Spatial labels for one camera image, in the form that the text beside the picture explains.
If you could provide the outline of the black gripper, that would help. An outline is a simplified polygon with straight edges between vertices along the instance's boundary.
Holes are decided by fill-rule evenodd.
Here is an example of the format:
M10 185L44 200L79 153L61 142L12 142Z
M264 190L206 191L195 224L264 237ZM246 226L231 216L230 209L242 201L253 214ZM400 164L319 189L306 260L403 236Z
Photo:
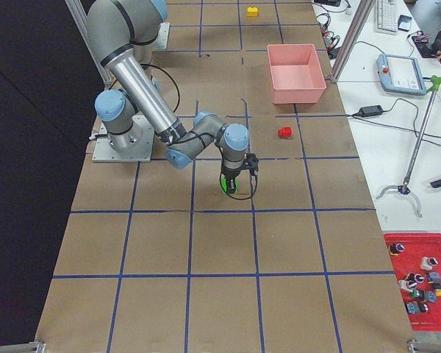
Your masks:
M238 180L236 179L240 175L241 170L239 168L221 168L221 174L223 177L220 178L221 190L224 194L228 193L228 185L226 180L232 179L232 193L236 194L238 191Z

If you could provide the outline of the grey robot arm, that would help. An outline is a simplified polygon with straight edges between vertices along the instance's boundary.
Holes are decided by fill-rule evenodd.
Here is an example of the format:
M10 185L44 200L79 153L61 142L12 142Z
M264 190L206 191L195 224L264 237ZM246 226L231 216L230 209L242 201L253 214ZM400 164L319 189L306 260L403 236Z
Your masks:
M161 24L168 18L165 1L139 1L134 15L135 37L132 45L139 63L150 63L153 42L157 39Z
M135 54L142 48L143 58L151 59L152 43L168 17L164 1L95 1L87 15L90 48L101 66L121 84L108 89L95 100L95 109L107 129L114 149L133 146L132 138L141 131L133 115L142 113L155 135L167 146L166 158L175 168L191 163L206 147L215 144L221 156L219 185L233 197L241 171L256 177L259 171L255 154L247 151L248 129L242 124L227 124L216 114L201 111L187 131L168 106L146 67Z

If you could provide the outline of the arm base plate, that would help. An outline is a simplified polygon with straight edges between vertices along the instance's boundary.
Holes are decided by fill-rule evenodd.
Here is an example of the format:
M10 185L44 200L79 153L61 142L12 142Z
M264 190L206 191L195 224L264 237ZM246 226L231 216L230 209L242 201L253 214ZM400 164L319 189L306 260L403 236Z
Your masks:
M95 163L149 163L151 161L154 130L144 115L132 117L132 128L125 135L111 135L101 124L96 138L92 161Z
M170 34L169 22L163 22L160 24L157 39L153 42L154 51L166 51L168 47L169 34Z

